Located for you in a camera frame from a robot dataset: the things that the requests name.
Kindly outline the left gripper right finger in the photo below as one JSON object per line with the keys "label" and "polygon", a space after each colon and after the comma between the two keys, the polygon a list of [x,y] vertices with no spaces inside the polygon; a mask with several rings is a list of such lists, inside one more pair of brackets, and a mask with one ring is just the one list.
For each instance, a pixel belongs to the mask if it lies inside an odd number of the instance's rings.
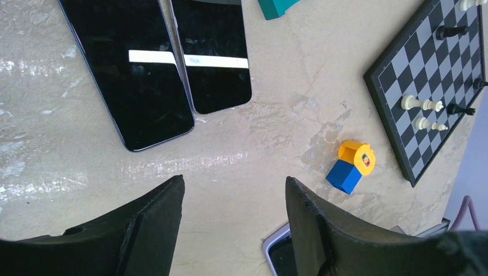
{"label": "left gripper right finger", "polygon": [[486,275],[487,232],[427,238],[364,221],[294,177],[285,201],[299,275]]}

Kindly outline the blue phone black screen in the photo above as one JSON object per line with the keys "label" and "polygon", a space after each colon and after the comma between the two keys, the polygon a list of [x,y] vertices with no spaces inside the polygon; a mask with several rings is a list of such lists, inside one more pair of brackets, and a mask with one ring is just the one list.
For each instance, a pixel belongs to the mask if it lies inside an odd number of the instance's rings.
{"label": "blue phone black screen", "polygon": [[189,133],[194,117],[158,1],[60,1],[125,148]]}

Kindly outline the lilac phone case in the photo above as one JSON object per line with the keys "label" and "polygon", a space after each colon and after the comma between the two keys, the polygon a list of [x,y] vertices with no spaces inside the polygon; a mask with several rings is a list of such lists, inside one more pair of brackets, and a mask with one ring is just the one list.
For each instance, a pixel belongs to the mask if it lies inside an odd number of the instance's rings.
{"label": "lilac phone case", "polygon": [[289,223],[264,239],[262,250],[272,275],[298,275]]}

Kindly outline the phone with black screen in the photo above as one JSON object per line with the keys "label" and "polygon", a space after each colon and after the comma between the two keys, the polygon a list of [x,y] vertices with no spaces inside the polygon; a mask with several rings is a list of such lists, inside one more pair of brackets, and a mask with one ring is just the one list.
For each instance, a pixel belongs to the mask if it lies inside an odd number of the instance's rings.
{"label": "phone with black screen", "polygon": [[171,2],[198,114],[243,105],[252,89],[241,1]]}

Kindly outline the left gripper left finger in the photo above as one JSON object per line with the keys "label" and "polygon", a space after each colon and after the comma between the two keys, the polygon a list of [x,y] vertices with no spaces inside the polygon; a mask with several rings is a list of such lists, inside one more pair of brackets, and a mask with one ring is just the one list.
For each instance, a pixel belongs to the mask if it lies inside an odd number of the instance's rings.
{"label": "left gripper left finger", "polygon": [[2,275],[169,275],[185,182],[145,195],[60,236],[1,241]]}

